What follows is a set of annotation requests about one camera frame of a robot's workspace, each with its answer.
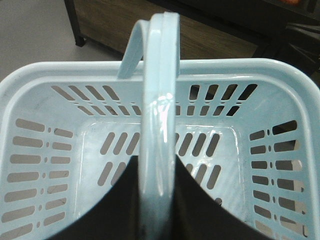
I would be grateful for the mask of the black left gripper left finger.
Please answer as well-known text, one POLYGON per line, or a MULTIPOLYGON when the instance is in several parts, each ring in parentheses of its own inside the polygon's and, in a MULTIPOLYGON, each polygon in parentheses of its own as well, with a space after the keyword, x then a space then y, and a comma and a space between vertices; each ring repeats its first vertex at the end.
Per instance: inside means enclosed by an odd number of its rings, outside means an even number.
POLYGON ((138 225, 138 156, 134 155, 111 190, 86 214, 51 239, 137 240, 138 225))

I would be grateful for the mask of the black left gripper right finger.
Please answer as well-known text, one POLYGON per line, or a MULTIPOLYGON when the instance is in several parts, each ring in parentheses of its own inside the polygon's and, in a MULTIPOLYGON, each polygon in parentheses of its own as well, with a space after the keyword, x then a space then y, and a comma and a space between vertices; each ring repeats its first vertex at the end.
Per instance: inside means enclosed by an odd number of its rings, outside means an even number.
POLYGON ((269 240, 212 199, 175 157, 172 240, 269 240))

